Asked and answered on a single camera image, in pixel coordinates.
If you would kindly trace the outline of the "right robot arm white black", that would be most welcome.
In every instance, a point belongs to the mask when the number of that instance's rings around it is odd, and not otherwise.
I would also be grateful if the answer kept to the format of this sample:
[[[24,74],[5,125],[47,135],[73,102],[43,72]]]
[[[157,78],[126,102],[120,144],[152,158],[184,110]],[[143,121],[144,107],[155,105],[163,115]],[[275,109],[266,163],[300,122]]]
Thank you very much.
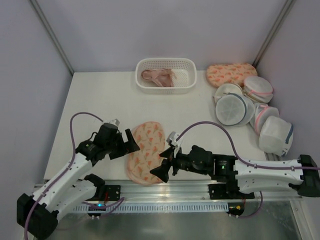
[[[234,155],[214,154],[193,145],[188,154],[175,152],[173,147],[160,154],[160,166],[150,173],[168,182],[169,171],[179,170],[208,175],[214,181],[225,184],[229,196],[249,195],[254,192],[286,192],[294,190],[302,197],[320,196],[320,176],[311,156],[302,154],[298,159],[266,161],[260,165],[255,160],[240,160]]]

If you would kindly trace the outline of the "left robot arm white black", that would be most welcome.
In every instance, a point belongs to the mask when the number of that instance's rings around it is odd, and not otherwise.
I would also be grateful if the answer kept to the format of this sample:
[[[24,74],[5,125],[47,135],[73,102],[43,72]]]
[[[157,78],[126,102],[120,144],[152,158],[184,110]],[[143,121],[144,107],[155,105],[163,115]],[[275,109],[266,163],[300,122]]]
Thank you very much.
[[[140,150],[131,130],[125,130],[124,141],[118,125],[118,120],[103,123],[93,140],[82,141],[74,148],[71,159],[52,179],[33,194],[24,193],[18,198],[16,221],[26,235],[47,239],[70,210],[101,196],[105,181],[88,172],[105,156],[113,160]]]

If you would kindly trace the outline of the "pink satin lace bra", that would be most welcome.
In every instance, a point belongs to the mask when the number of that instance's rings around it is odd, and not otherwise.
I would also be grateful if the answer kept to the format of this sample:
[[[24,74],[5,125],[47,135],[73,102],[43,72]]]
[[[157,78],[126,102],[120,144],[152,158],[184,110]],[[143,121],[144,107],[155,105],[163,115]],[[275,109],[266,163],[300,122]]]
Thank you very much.
[[[146,69],[140,76],[144,81],[153,82],[161,88],[174,87],[173,79],[177,79],[176,74],[167,68]]]

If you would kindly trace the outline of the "peach floral laundry bag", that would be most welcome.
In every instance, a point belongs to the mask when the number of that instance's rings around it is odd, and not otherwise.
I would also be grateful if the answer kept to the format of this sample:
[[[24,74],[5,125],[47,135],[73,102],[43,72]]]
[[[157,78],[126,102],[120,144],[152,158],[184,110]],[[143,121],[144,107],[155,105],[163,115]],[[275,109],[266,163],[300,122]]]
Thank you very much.
[[[163,181],[150,173],[161,165],[160,157],[165,149],[165,132],[159,122],[147,121],[132,130],[132,135],[140,150],[130,153],[126,160],[128,178],[140,185],[160,184]]]

